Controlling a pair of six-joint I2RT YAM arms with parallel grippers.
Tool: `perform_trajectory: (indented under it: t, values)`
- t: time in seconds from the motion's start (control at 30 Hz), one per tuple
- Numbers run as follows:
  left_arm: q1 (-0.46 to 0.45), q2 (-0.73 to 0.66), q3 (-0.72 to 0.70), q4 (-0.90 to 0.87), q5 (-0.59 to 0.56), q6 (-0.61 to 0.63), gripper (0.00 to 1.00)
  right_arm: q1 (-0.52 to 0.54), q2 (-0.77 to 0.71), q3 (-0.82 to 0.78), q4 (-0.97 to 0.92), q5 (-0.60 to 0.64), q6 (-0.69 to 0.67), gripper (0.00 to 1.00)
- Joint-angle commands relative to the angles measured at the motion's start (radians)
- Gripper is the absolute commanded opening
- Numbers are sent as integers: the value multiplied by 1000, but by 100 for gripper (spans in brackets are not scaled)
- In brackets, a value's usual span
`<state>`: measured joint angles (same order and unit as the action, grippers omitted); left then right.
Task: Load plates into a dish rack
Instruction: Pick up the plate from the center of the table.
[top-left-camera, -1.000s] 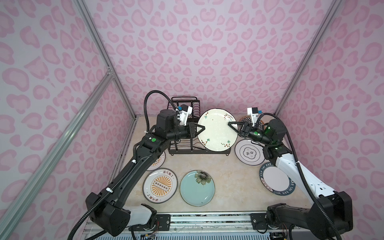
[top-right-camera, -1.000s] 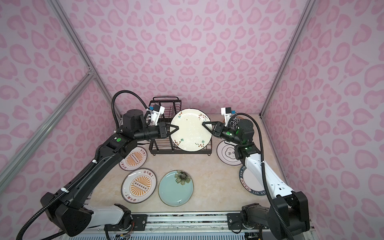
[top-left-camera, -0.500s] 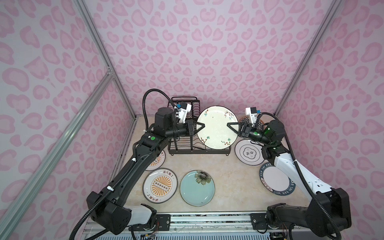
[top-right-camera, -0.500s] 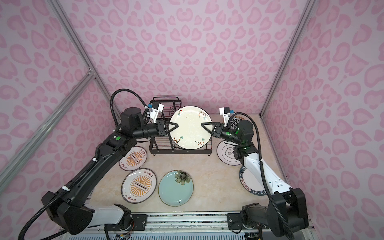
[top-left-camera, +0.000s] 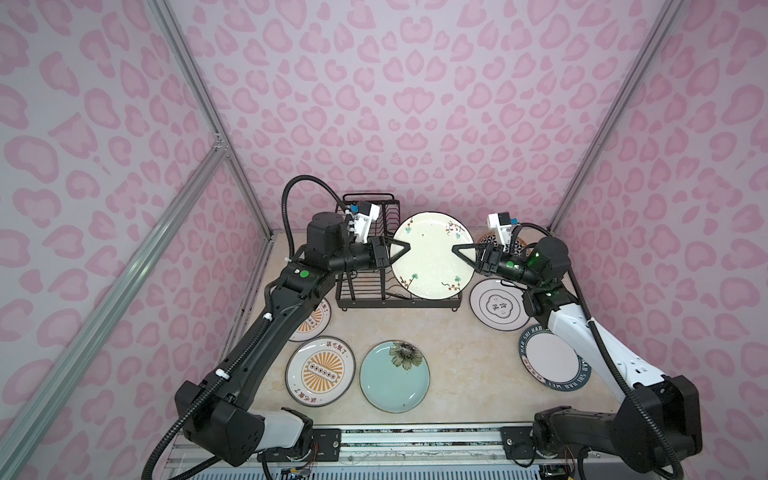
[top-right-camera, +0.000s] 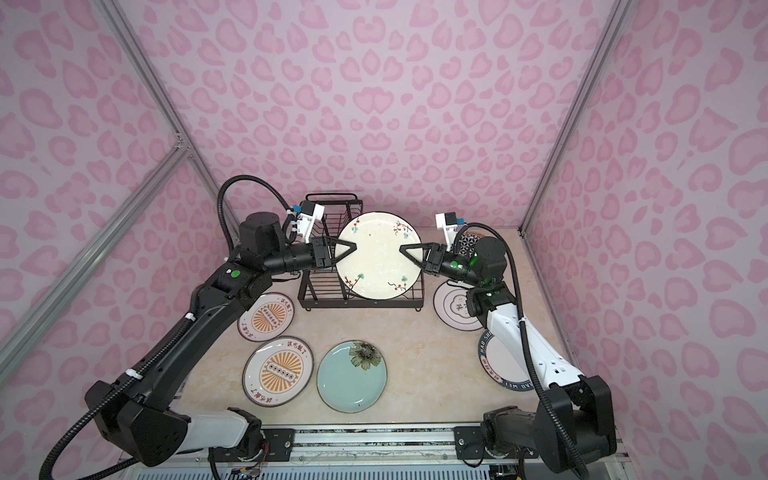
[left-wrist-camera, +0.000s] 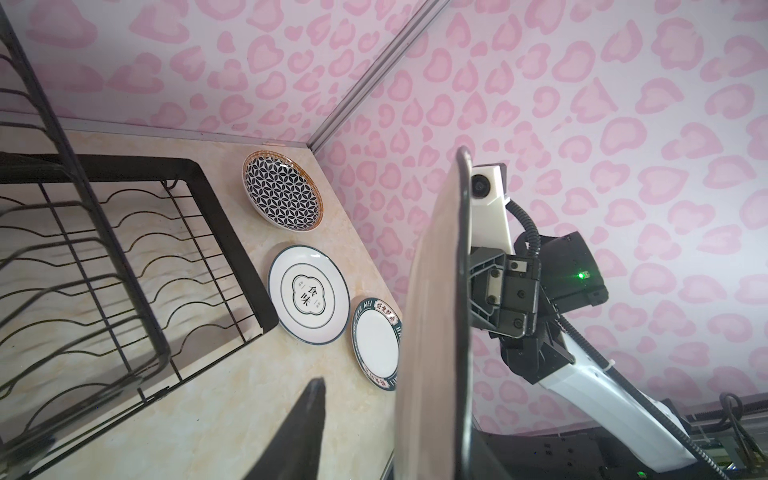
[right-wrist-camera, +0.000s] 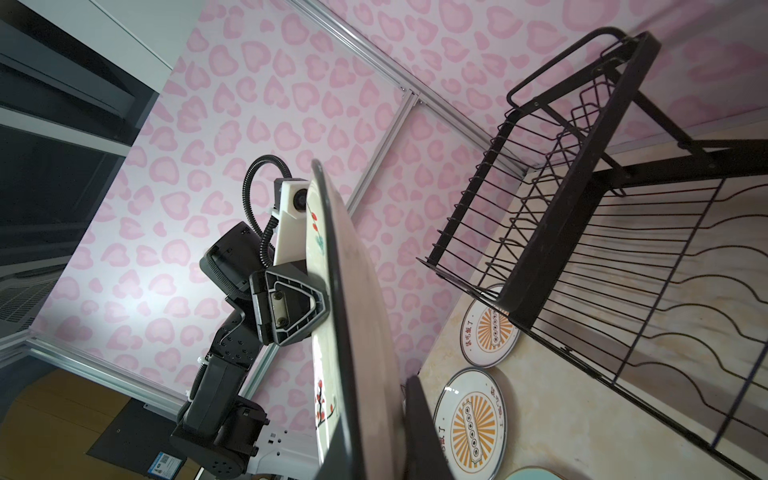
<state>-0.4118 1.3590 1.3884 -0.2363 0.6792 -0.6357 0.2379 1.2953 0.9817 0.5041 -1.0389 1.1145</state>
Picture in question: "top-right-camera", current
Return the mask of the black wire dish rack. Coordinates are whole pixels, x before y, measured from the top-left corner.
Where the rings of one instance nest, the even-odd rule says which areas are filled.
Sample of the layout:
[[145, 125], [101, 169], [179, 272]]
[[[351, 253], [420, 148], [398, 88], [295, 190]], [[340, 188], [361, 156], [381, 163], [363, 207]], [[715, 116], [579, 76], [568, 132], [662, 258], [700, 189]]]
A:
[[[351, 192], [309, 193], [302, 201], [305, 202], [324, 207], [322, 219], [313, 224], [313, 238], [336, 238], [344, 227], [364, 213], [363, 200]], [[307, 311], [330, 308], [412, 308], [420, 312], [424, 307], [424, 280], [419, 275], [413, 287], [394, 299], [371, 300], [354, 293], [338, 276], [335, 267], [318, 271], [305, 270], [302, 272], [297, 298]]]

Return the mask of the cream plate red berries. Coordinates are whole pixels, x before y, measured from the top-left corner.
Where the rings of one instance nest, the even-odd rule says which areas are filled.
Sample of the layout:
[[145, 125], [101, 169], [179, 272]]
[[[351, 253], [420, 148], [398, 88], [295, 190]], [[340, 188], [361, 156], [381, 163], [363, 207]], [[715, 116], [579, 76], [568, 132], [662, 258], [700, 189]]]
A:
[[357, 244], [344, 260], [336, 260], [338, 276], [366, 299], [389, 300], [413, 287], [421, 270], [399, 253], [399, 246], [420, 243], [417, 230], [387, 212], [364, 213], [343, 228], [338, 238]]

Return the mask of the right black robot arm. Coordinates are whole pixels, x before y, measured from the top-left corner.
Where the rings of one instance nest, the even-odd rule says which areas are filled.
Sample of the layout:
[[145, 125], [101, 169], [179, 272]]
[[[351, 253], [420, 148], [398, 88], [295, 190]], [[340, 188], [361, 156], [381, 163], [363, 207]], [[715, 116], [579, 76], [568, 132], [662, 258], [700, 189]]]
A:
[[485, 449], [520, 456], [533, 450], [553, 473], [588, 479], [589, 464], [617, 451], [612, 392], [566, 360], [525, 314], [514, 257], [498, 236], [483, 237], [470, 257], [439, 243], [405, 244], [400, 253], [424, 273], [468, 285], [469, 313], [521, 365], [538, 398], [533, 412], [509, 406], [487, 412]]

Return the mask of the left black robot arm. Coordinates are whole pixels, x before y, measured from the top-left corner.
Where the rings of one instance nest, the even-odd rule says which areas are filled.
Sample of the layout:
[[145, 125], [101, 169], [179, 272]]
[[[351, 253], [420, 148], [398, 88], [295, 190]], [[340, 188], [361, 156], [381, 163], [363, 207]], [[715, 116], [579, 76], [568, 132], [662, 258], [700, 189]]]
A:
[[136, 462], [157, 466], [179, 452], [230, 449], [242, 459], [265, 446], [260, 420], [243, 409], [187, 415], [171, 403], [203, 355], [246, 313], [277, 275], [334, 266], [356, 251], [353, 242], [320, 236], [289, 242], [279, 217], [249, 215], [239, 226], [224, 263], [191, 295], [188, 312], [131, 369], [112, 383], [99, 381], [86, 393], [102, 437]]

